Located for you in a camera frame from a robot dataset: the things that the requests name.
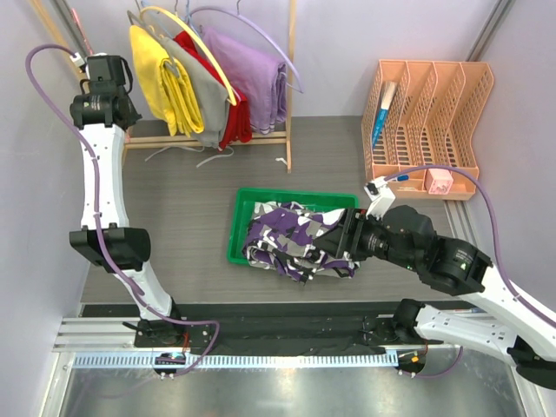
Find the brush bristles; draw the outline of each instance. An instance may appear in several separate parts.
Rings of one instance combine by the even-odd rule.
[[[384,93],[382,94],[381,109],[388,110],[392,104],[392,100],[396,94],[398,83],[394,81],[386,81],[384,83]]]

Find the pink box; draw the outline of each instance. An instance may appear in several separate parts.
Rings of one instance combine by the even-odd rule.
[[[446,195],[450,192],[453,177],[446,169],[428,169],[425,176],[425,187],[428,194]]]

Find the blue brush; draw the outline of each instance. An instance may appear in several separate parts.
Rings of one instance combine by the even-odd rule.
[[[382,128],[384,128],[384,123],[388,116],[388,110],[392,104],[392,100],[396,94],[398,88],[398,83],[394,81],[386,81],[384,83],[384,90],[382,91],[381,107],[379,108],[379,114],[376,117],[376,122],[374,123],[373,135],[371,137],[372,149],[379,140]]]

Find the yellow hanger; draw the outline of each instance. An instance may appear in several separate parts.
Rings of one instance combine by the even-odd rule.
[[[141,12],[139,13],[139,17],[142,19],[142,15],[146,11],[149,11],[149,10],[159,11],[163,15],[166,15],[167,17],[172,19],[174,22],[176,22],[183,30],[185,30],[188,33],[189,36],[191,36],[191,39],[193,39],[193,42],[195,42],[197,45],[199,45],[201,50],[204,52],[205,56],[208,58],[210,63],[212,63],[212,66],[215,67],[216,72],[218,73],[218,75],[222,79],[222,82],[224,83],[224,87],[226,87],[226,91],[228,92],[228,97],[229,97],[228,101],[232,104],[232,106],[237,105],[237,101],[235,100],[232,85],[229,83],[227,77],[224,75],[224,71],[222,71],[222,68],[220,68],[220,65],[218,65],[218,62],[212,56],[212,54],[209,51],[209,48],[207,48],[207,46],[203,43],[201,38],[198,37],[195,34],[195,32],[193,30],[191,30],[191,28],[182,21],[182,19],[180,19],[179,17],[174,16],[172,13],[170,13],[169,11],[167,11],[167,10],[161,8],[161,7],[158,7],[158,6],[145,7],[144,9],[141,9]]]

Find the folded garment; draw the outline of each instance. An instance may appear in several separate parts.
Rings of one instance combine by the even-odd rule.
[[[228,92],[199,61],[174,40],[164,37],[161,42],[164,49],[187,70],[201,109],[205,130],[202,133],[192,133],[191,137],[203,146],[218,148],[228,122]]]
[[[165,64],[171,63],[166,50],[138,26],[129,27],[129,40],[136,77],[153,115],[168,124],[172,136],[203,132],[201,110],[183,65],[175,62],[176,77]]]
[[[359,262],[335,259],[313,246],[313,239],[336,227],[344,209],[316,213],[297,202],[257,202],[243,254],[249,265],[276,269],[295,281],[315,275],[353,277]]]
[[[178,34],[174,39],[182,48],[184,48],[191,56],[197,59],[199,63],[217,80],[221,85],[224,82],[216,72],[216,69],[204,59],[195,49],[195,43],[191,39],[191,36],[185,31]],[[238,103],[235,106],[230,106],[228,113],[228,124],[226,125],[226,131],[224,132],[223,138],[220,140],[220,149],[226,148],[226,146],[233,141],[249,142],[253,137],[251,132],[251,124],[249,118],[249,104],[248,99],[242,93],[242,91],[232,84],[235,92],[239,96]]]
[[[237,42],[212,28],[203,28],[202,40],[230,82],[249,100],[251,126],[267,134],[286,120],[286,63]]]

